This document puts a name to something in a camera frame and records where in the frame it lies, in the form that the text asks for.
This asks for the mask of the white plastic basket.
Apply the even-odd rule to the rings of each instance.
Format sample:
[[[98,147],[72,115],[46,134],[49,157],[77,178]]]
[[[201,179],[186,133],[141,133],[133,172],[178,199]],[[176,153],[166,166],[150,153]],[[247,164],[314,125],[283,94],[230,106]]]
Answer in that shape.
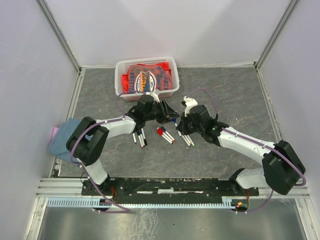
[[[136,101],[143,93],[159,91],[160,98],[171,97],[180,88],[173,57],[159,56],[119,61],[115,66],[116,95],[126,101]]]

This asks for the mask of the uncapped white marker black end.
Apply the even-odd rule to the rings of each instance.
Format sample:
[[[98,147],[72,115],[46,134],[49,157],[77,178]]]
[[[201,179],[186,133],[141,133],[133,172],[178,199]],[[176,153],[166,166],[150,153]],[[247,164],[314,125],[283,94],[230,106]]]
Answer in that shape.
[[[145,137],[145,133],[144,133],[144,129],[143,129],[143,128],[141,129],[140,134],[141,134],[141,136],[142,136],[144,146],[147,146],[148,143],[147,143],[147,140],[146,140],[146,137]]]

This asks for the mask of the white marker yellow cap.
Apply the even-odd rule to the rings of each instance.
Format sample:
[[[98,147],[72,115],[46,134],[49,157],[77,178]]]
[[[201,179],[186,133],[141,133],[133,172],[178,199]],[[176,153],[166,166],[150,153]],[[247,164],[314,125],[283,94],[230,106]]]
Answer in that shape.
[[[194,146],[194,143],[192,142],[191,138],[188,135],[184,135],[184,137],[187,139],[187,141]]]

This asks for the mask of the white marker dark blue cap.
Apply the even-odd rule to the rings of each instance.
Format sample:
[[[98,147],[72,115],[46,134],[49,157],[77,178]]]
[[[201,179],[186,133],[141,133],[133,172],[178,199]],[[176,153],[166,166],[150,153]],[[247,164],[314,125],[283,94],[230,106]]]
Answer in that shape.
[[[178,126],[177,120],[174,118],[172,121],[173,121],[174,125],[177,127]]]

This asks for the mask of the pink cloth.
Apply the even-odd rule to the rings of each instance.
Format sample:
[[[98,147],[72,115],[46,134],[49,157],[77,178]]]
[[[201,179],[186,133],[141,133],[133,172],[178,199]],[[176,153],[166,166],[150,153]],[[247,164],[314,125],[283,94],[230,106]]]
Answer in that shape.
[[[59,127],[54,127],[51,134],[51,139],[53,140],[57,132],[59,131]]]

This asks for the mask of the circuit board with leds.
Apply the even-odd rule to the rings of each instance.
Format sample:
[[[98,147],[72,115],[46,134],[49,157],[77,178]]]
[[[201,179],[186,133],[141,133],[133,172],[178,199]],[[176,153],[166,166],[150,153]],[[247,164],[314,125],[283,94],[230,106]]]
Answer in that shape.
[[[236,211],[247,211],[248,208],[249,208],[249,204],[246,201],[239,201],[235,205],[235,210]]]

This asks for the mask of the white marker blue eraser cap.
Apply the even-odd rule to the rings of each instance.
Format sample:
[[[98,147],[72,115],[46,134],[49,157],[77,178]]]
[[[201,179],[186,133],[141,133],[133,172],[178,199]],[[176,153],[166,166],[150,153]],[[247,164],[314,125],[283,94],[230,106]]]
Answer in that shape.
[[[177,132],[178,132],[179,136],[185,141],[185,143],[190,147],[191,144],[190,144],[190,142],[187,140],[187,138],[186,138],[180,131],[177,130]]]

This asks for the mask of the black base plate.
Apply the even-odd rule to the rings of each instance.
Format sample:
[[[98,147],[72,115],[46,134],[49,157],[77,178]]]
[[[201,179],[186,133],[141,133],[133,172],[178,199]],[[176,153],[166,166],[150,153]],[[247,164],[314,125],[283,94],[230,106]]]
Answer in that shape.
[[[220,204],[223,197],[256,197],[248,190],[218,178],[111,178],[97,187],[84,180],[83,196],[114,197],[119,204]]]

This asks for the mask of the aluminium frame rail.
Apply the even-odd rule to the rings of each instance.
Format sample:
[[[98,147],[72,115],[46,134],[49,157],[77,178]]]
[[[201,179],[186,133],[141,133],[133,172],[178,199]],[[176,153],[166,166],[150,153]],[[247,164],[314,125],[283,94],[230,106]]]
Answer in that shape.
[[[217,197],[247,196],[247,190],[236,182],[219,178],[111,178],[106,183],[94,184],[82,178],[43,178],[36,192],[37,197],[106,197],[152,194],[203,194]]]

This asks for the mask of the white marker red eraser cap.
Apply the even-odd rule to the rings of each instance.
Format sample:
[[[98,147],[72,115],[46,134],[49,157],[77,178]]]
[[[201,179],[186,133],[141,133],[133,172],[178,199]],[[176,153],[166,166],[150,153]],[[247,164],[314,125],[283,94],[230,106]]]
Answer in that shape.
[[[176,140],[166,131],[166,129],[165,129],[164,127],[159,127],[159,128],[161,128],[161,129],[164,131],[164,133],[165,133],[173,142],[176,141]]]

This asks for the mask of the orange printed cloth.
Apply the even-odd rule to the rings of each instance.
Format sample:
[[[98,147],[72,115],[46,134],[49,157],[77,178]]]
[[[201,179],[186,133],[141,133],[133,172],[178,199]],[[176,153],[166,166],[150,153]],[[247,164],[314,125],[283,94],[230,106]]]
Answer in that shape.
[[[168,62],[156,64],[133,64],[122,74],[124,92],[153,92],[173,89],[172,69]]]

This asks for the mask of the white marker green cap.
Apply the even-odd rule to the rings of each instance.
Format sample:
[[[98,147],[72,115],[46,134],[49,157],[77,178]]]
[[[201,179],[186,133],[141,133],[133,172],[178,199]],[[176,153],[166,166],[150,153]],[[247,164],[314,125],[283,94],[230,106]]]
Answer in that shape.
[[[188,138],[190,144],[191,144],[192,146],[195,146],[195,143],[194,143],[193,140],[191,139],[190,135],[187,135],[187,138]]]

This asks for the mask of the uncapped white marker red end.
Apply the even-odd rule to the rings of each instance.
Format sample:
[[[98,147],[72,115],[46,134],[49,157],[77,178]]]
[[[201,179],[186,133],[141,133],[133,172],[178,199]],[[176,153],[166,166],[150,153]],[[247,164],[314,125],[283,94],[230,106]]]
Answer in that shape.
[[[137,133],[137,136],[138,136],[138,139],[139,139],[139,143],[140,143],[141,148],[144,148],[144,147],[145,147],[145,143],[144,143],[142,134],[141,134],[140,132],[138,132],[138,133]]]

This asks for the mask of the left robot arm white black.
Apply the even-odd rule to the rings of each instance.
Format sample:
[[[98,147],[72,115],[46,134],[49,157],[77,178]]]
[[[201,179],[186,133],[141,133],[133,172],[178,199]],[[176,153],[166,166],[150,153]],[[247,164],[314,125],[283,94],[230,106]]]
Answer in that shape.
[[[151,95],[143,95],[124,116],[106,120],[83,118],[66,142],[70,159],[75,158],[93,182],[93,190],[99,195],[110,191],[110,176],[103,168],[100,155],[108,139],[124,134],[138,133],[146,122],[166,124],[180,114],[166,100],[156,101]]]

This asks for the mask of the blue cloth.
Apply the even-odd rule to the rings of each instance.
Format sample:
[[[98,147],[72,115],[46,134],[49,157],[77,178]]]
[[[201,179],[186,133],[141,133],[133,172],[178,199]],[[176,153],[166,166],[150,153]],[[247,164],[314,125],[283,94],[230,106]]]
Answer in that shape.
[[[66,144],[80,122],[80,119],[69,118],[60,125],[48,147],[48,151],[51,155],[71,163],[71,152],[66,148]]]

